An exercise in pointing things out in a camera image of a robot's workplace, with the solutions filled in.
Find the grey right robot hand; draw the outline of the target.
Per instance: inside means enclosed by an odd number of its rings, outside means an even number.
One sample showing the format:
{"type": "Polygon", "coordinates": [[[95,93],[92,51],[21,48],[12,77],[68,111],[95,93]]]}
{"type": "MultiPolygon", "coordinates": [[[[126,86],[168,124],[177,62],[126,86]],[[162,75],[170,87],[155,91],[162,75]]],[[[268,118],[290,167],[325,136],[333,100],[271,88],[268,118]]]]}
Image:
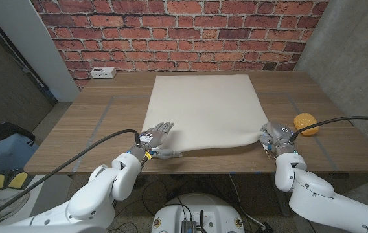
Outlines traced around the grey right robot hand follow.
{"type": "Polygon", "coordinates": [[[290,141],[293,131],[288,126],[269,121],[260,131],[259,142],[275,158],[284,153],[297,153],[294,143],[290,141]]]}

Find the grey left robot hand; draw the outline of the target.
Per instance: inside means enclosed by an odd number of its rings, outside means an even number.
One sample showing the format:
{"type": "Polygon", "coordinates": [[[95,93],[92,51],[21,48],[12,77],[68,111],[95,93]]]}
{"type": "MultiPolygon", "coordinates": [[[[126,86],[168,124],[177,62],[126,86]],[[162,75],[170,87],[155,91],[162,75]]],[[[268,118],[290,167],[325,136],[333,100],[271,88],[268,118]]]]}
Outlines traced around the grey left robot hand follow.
{"type": "Polygon", "coordinates": [[[131,153],[138,159],[145,157],[148,152],[157,159],[180,158],[182,152],[172,149],[163,149],[161,145],[167,138],[168,133],[174,127],[173,122],[161,122],[140,134],[140,143],[132,146],[127,153],[131,153]]]}

